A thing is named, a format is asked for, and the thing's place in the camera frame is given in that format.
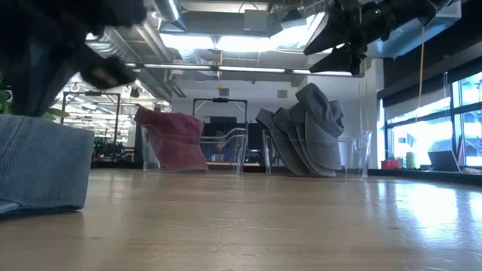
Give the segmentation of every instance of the leaf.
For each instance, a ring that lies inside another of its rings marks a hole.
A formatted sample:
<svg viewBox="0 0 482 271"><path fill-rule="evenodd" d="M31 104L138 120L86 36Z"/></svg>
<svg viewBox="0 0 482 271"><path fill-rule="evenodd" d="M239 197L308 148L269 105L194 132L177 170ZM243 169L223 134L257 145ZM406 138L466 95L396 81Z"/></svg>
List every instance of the leaf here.
<svg viewBox="0 0 482 271"><path fill-rule="evenodd" d="M57 116L57 117L70 117L69 113L64 112L64 111L62 111L60 109L57 109L57 108L49 108L47 110L47 113L50 113L53 116Z"/></svg>
<svg viewBox="0 0 482 271"><path fill-rule="evenodd" d="M51 113L47 112L44 114L42 117L44 120L56 120L55 116L53 116Z"/></svg>
<svg viewBox="0 0 482 271"><path fill-rule="evenodd" d="M7 93L0 92L0 103L4 104L7 101Z"/></svg>
<svg viewBox="0 0 482 271"><path fill-rule="evenodd" d="M3 114L12 114L12 103L6 102L3 108Z"/></svg>

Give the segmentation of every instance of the green plant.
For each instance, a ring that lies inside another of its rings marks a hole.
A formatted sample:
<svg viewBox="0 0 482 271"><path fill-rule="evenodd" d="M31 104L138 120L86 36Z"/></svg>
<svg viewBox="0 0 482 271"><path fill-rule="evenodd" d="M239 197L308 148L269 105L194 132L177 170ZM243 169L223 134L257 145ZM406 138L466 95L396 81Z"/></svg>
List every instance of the green plant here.
<svg viewBox="0 0 482 271"><path fill-rule="evenodd" d="M12 114L11 97L5 92L0 92L0 114ZM56 117L70 117L70 114L57 108L49 108L42 116L45 120L56 120Z"/></svg>

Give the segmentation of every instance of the person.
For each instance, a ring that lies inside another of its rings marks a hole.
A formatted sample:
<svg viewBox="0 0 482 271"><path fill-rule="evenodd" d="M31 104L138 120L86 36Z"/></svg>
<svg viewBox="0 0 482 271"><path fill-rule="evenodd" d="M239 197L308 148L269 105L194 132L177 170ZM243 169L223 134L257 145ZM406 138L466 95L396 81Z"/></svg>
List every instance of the person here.
<svg viewBox="0 0 482 271"><path fill-rule="evenodd" d="M215 144L206 144L204 148L204 156L207 161L211 162L233 162L234 148L227 142L225 134L221 131L216 131L215 137L217 139Z"/></svg>

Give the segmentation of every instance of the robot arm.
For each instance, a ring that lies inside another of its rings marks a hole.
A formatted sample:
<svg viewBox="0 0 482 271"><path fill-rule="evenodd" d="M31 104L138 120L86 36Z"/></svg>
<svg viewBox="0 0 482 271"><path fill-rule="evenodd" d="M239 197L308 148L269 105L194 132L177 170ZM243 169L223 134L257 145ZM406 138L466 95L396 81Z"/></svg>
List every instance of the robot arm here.
<svg viewBox="0 0 482 271"><path fill-rule="evenodd" d="M0 72L12 87L13 113L42 116L77 72L102 90L132 83L132 71L103 59L85 38L145 16L139 0L0 0Z"/></svg>
<svg viewBox="0 0 482 271"><path fill-rule="evenodd" d="M332 0L305 55L333 48L330 55L311 67L311 72L343 71L360 74L367 45L413 19L428 25L442 8L458 0L385 0L360 5L358 0Z"/></svg>

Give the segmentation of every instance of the blue cloth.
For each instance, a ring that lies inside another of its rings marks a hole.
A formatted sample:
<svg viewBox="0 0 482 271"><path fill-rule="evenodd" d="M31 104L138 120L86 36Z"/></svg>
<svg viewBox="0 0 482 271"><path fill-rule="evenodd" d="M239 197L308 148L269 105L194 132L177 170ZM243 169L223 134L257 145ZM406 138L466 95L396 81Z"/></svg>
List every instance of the blue cloth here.
<svg viewBox="0 0 482 271"><path fill-rule="evenodd" d="M0 215L82 209L92 131L0 115Z"/></svg>
<svg viewBox="0 0 482 271"><path fill-rule="evenodd" d="M235 162L234 161L234 148L233 146L226 145L224 146L224 149L222 152L218 153L218 150L216 150L216 146L210 145L207 146L204 149L204 156L206 157L206 160L211 161L211 156L215 154L223 154L223 162Z"/></svg>

